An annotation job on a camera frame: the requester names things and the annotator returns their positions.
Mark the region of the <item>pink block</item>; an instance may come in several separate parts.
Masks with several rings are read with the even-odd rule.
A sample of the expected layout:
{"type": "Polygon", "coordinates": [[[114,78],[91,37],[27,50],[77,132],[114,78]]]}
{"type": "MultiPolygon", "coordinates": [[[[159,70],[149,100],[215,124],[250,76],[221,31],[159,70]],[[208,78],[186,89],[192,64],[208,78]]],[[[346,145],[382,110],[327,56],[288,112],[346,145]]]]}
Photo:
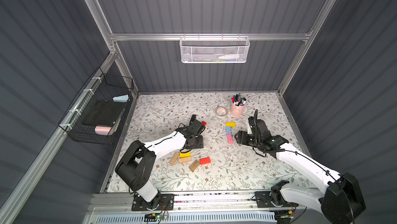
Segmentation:
{"type": "Polygon", "coordinates": [[[226,137],[227,137],[228,144],[233,144],[234,143],[232,134],[227,134],[226,137]]]}

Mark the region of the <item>light blue block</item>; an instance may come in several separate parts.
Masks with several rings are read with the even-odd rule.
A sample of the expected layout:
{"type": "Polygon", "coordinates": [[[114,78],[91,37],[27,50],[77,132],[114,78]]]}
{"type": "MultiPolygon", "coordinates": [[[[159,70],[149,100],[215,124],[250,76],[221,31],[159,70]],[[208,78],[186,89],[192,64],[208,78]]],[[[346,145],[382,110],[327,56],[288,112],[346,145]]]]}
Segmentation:
{"type": "Polygon", "coordinates": [[[226,126],[226,134],[227,135],[231,135],[232,134],[230,126],[226,126]]]}

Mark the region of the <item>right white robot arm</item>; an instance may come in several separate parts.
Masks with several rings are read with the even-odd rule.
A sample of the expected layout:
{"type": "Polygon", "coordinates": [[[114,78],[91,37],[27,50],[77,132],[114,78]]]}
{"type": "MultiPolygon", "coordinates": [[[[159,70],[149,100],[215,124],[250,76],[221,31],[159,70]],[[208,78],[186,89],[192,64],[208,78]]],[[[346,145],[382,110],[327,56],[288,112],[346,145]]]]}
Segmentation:
{"type": "Polygon", "coordinates": [[[269,200],[275,207],[297,203],[322,213],[333,224],[351,224],[366,210],[359,182],[350,173],[341,174],[301,153],[280,135],[273,136],[265,122],[257,117],[248,119],[248,130],[235,134],[238,144],[252,147],[259,156],[271,155],[300,174],[316,187],[310,190],[294,186],[288,180],[275,184],[269,200]]]}

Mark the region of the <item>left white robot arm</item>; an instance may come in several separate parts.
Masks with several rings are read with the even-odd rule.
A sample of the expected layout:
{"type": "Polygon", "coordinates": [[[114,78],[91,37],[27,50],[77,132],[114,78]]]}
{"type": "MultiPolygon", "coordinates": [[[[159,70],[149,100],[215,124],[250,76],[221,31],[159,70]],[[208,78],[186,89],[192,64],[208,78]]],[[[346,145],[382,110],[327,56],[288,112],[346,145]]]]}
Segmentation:
{"type": "Polygon", "coordinates": [[[147,143],[136,140],[116,165],[115,172],[129,190],[142,197],[150,209],[154,209],[161,197],[159,190],[149,180],[155,162],[174,151],[188,153],[193,149],[202,149],[202,133],[205,129],[206,122],[198,121],[194,114],[188,125],[180,124],[174,132],[163,138],[147,143]]]}

